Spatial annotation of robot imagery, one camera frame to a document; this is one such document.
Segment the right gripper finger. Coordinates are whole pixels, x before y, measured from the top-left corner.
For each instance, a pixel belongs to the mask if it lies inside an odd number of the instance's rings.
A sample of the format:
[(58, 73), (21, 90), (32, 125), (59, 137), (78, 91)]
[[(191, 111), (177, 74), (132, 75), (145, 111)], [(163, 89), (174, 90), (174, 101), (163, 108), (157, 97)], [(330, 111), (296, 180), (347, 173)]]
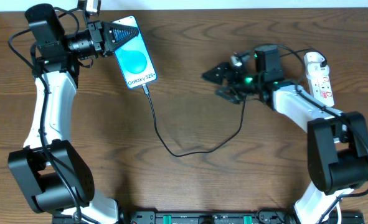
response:
[(216, 67), (204, 72), (202, 78), (205, 81), (214, 84), (223, 84), (224, 80), (228, 80), (232, 75), (233, 69), (228, 62), (222, 62)]
[(229, 86), (219, 88), (215, 91), (215, 94), (235, 105), (239, 105), (246, 100), (245, 96), (241, 95), (239, 92)]

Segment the blue Galaxy smartphone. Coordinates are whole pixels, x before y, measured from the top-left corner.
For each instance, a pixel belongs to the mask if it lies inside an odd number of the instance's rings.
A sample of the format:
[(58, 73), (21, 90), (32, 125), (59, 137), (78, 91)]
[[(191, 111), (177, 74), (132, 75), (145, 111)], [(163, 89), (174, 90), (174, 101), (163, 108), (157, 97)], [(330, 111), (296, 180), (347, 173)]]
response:
[[(113, 23), (139, 29), (134, 16), (128, 16)], [(140, 30), (136, 37), (115, 50), (115, 57), (129, 89), (152, 82), (158, 77)]]

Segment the white power strip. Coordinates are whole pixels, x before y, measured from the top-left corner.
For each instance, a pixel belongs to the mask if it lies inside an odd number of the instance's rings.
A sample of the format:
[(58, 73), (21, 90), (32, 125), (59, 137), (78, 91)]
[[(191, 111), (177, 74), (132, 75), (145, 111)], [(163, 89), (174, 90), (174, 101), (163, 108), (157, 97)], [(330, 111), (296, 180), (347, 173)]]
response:
[[(327, 60), (319, 52), (308, 52), (304, 55), (304, 64), (320, 63), (322, 67), (327, 66)], [(310, 95), (328, 107), (334, 106), (333, 91), (330, 78), (322, 77), (318, 79), (308, 79)]]

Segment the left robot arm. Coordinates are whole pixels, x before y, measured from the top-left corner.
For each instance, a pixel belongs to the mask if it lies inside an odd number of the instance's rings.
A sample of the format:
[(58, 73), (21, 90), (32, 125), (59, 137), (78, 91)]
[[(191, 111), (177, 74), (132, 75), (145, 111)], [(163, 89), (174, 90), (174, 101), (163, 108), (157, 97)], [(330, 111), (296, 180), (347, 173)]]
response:
[(98, 1), (80, 1), (86, 28), (66, 34), (65, 9), (43, 3), (25, 17), (35, 37), (27, 61), (37, 98), (31, 130), (21, 150), (10, 153), (8, 167), (36, 213), (50, 213), (57, 223), (126, 223), (116, 200), (94, 185), (90, 168), (71, 144), (72, 106), (85, 59), (108, 57), (139, 36), (135, 24), (90, 21)]

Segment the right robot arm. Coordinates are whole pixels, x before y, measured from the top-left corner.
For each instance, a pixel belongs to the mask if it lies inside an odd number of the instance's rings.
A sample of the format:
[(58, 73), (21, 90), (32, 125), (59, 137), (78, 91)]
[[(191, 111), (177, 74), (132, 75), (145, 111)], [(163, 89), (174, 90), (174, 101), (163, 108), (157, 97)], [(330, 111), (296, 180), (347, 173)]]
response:
[(323, 223), (339, 212), (345, 198), (368, 195), (368, 130), (364, 116), (334, 108), (326, 57), (307, 49), (300, 58), (305, 90), (298, 80), (285, 78), (281, 47), (259, 45), (232, 56), (203, 73), (219, 86), (216, 94), (233, 104), (256, 96), (272, 110), (287, 116), (307, 135), (308, 174), (311, 182), (303, 196), (284, 216), (284, 223)]

